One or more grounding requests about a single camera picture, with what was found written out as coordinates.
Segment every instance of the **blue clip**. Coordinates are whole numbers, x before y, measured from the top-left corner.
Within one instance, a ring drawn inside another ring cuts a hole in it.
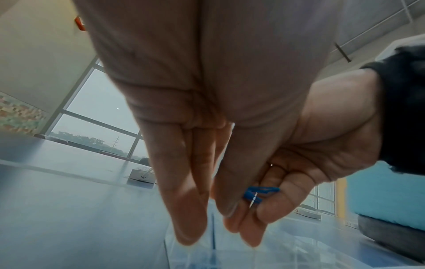
[[[249,206],[251,207],[253,203],[260,204],[263,201],[257,196],[258,193],[269,194],[279,191],[280,189],[277,187],[249,187],[243,197],[246,200],[251,201],[251,205]]]

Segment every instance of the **orange object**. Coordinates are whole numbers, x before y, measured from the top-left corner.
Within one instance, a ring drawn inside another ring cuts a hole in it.
[[[77,16],[77,18],[75,18],[75,23],[77,24],[78,29],[80,29],[81,31],[85,31],[84,22],[80,16]]]

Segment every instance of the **black jacket sleeve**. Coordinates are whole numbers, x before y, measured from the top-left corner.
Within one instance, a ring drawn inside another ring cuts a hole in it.
[[[425,46],[400,47],[371,62],[384,87],[380,160],[393,171],[425,175]]]

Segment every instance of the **mosaic wall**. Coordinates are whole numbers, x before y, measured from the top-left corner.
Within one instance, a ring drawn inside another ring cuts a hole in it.
[[[0,92],[0,129],[33,135],[47,113]]]

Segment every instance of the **blue object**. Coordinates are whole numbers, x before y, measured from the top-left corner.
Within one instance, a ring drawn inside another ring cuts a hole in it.
[[[347,183],[352,212],[425,230],[425,176],[394,173],[378,162],[349,176]]]
[[[256,194],[269,194],[279,192],[280,189],[277,187],[249,187],[243,197],[248,201],[253,201],[256,204],[260,204],[263,200],[256,196]]]

